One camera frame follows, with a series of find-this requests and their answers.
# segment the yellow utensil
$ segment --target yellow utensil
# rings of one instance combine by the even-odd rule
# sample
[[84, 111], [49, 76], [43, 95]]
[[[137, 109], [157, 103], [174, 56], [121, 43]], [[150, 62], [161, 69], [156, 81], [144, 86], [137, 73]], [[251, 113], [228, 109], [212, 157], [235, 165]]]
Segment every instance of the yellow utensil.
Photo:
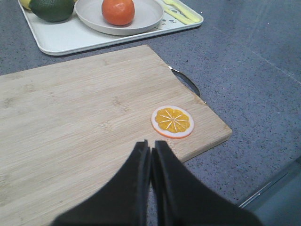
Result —
[[172, 5], [175, 8], [177, 8], [178, 10], [180, 10], [188, 19], [190, 19], [191, 21], [198, 23], [200, 22], [200, 18], [198, 18], [196, 15], [194, 15], [193, 13], [191, 13], [189, 10], [187, 10], [186, 8], [184, 8], [182, 5], [180, 5], [179, 3], [175, 2], [174, 0], [163, 0], [165, 2], [165, 4], [167, 5]]
[[178, 21], [182, 22], [183, 24], [194, 24], [193, 21], [189, 20], [188, 18], [184, 17], [183, 15], [171, 11], [167, 7], [167, 5], [165, 5], [165, 4], [161, 4], [161, 5], [166, 13], [173, 16], [174, 18], [176, 18]]

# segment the toy orange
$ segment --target toy orange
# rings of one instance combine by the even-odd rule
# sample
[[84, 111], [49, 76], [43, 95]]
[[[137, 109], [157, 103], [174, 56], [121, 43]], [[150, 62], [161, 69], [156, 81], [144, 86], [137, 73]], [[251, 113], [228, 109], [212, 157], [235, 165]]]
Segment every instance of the toy orange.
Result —
[[102, 14], [110, 24], [129, 24], [135, 15], [134, 3], [132, 0], [103, 0]]
[[151, 115], [151, 123], [159, 134], [169, 138], [184, 138], [194, 128], [192, 116], [184, 109], [171, 105], [157, 108]]

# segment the toy orange slice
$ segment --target toy orange slice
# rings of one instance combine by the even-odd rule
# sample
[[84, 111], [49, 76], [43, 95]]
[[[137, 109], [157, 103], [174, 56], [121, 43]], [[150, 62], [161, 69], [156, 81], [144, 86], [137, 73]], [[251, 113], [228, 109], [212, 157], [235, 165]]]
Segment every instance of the toy orange slice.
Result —
[[151, 115], [154, 129], [168, 138], [184, 138], [192, 133], [194, 122], [192, 116], [184, 109], [165, 105], [157, 108]]

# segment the lime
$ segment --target lime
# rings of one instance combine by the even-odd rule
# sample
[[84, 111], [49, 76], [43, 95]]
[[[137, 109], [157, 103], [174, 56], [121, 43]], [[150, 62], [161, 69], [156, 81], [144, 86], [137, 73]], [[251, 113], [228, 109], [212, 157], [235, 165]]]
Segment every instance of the lime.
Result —
[[68, 19], [73, 12], [74, 0], [31, 0], [29, 8], [39, 18], [48, 22]]

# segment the gray countertop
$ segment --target gray countertop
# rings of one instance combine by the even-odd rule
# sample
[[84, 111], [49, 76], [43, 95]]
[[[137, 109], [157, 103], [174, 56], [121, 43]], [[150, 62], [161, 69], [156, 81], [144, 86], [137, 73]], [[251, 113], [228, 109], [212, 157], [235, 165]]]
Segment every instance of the gray countertop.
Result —
[[0, 0], [0, 74], [149, 45], [188, 75], [232, 128], [227, 142], [185, 165], [209, 188], [239, 203], [301, 154], [301, 4], [182, 2], [204, 17], [199, 28], [57, 57], [38, 49], [17, 1]]

